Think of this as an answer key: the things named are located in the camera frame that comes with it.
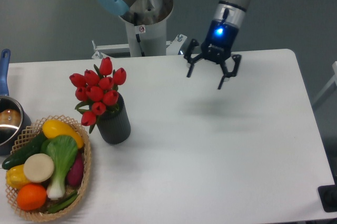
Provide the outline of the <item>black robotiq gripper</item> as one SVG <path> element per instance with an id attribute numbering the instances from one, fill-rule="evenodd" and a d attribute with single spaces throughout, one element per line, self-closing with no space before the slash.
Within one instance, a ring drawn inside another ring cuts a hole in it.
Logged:
<path id="1" fill-rule="evenodd" d="M 226 66 L 226 60 L 231 55 L 231 48 L 236 39 L 239 29 L 227 22 L 219 22 L 217 20 L 211 21 L 208 33 L 204 42 L 201 44 L 201 53 L 195 57 L 192 57 L 194 48 L 199 46 L 199 42 L 196 39 L 192 39 L 184 53 L 184 58 L 190 65 L 189 71 L 186 77 L 191 77 L 194 64 L 205 59 L 216 64 L 219 64 L 223 72 L 223 76 L 219 82 L 218 90 L 222 88 L 226 79 L 236 77 L 240 67 L 242 55 L 234 54 L 231 56 L 234 61 L 234 68 L 232 71 L 228 71 Z"/>

